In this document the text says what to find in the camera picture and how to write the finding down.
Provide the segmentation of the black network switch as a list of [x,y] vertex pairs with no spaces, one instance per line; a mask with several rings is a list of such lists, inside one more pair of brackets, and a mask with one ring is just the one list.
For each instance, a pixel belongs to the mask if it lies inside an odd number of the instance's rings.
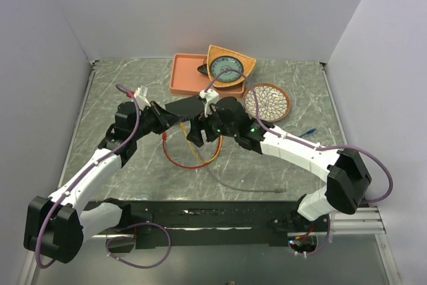
[[204,113],[204,103],[198,96],[191,96],[166,103],[165,109],[182,119],[193,119]]

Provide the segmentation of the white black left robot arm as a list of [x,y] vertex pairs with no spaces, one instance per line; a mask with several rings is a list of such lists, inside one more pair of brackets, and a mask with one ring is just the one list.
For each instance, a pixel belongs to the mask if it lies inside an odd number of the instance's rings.
[[86,210],[96,190],[130,160],[137,141],[149,133],[161,134],[182,121],[152,101],[144,108],[127,101],[117,107],[114,122],[106,131],[91,159],[50,196],[37,196],[29,203],[23,245],[42,256],[68,263],[92,236],[113,228],[124,233],[131,228],[130,206],[106,200]]

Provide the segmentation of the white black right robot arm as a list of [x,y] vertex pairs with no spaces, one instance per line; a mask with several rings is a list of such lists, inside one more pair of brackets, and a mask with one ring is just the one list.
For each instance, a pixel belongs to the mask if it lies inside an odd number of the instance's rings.
[[372,181],[358,150],[327,149],[270,123],[259,124],[234,97],[210,103],[192,96],[184,109],[191,124],[187,139],[196,146],[219,136],[230,137],[245,150],[280,158],[325,182],[323,188],[299,199],[292,214],[292,224],[298,230],[309,229],[319,217],[334,211],[354,214]]

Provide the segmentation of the salmon pink tray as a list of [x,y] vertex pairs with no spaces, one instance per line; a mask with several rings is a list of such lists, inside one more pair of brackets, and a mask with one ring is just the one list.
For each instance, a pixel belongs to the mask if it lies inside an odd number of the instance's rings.
[[197,68],[207,62],[207,54],[176,53],[171,68],[169,92],[172,95],[193,96],[205,89],[210,79]]

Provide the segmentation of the black small bowl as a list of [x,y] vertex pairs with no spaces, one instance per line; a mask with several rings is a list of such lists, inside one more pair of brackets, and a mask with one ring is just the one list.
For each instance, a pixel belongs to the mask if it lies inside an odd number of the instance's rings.
[[200,65],[200,66],[197,68],[197,70],[198,70],[200,73],[204,74],[204,75],[207,75],[207,74],[208,74],[208,71],[207,71],[207,64],[206,64],[206,63],[205,63],[205,64],[203,64],[203,65]]

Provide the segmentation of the teal patterned round dish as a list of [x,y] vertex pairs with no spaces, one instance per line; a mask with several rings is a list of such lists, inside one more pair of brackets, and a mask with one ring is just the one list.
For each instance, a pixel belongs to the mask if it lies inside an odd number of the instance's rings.
[[238,58],[223,55],[210,63],[209,70],[213,77],[218,77],[218,81],[231,83],[241,77],[240,73],[244,71],[244,67]]

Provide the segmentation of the white floral round plate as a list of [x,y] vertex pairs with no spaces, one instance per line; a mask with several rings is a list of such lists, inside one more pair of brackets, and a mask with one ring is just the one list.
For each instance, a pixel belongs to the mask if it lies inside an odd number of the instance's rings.
[[280,87],[270,83],[257,83],[253,86],[254,94],[248,89],[243,96],[243,106],[250,117],[256,117],[256,102],[258,101],[259,117],[263,121],[277,122],[290,112],[291,103],[287,93]]

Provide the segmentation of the orange woven triangular plate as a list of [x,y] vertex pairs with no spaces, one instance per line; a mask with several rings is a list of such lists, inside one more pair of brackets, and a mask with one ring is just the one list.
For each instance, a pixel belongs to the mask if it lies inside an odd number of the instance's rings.
[[223,56],[223,55],[229,55],[235,58],[238,58],[244,67],[244,71],[242,72],[242,74],[244,74],[246,77],[249,76],[249,74],[252,72],[253,68],[256,65],[256,59],[253,57],[249,57],[247,55],[244,55],[242,53],[238,53],[236,51],[232,51],[231,49],[226,49],[223,47],[219,47],[216,45],[210,45],[208,52],[207,52],[207,71],[208,71],[208,77],[209,79],[212,81],[213,79],[216,78],[216,80],[213,82],[212,86],[216,87],[216,88],[226,88],[226,87],[232,87],[235,86],[237,84],[240,84],[244,81],[244,77],[241,76],[237,81],[233,81],[231,83],[224,83],[224,82],[220,82],[217,80],[218,77],[213,77],[213,75],[211,74],[210,70],[209,70],[209,66],[210,63],[215,59],[218,58],[219,56]]

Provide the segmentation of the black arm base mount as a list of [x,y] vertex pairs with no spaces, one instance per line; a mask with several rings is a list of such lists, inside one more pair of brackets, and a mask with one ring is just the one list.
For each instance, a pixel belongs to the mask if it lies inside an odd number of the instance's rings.
[[288,234],[325,232],[327,217],[300,223],[288,201],[121,201],[125,220],[114,231],[135,234],[136,248],[267,244],[287,246]]

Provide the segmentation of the aluminium frame rail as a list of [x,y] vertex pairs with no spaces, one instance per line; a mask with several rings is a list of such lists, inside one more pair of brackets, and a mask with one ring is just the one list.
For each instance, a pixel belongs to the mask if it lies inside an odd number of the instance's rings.
[[352,215],[331,215],[331,231],[337,235],[385,234],[386,229],[377,207],[358,208]]

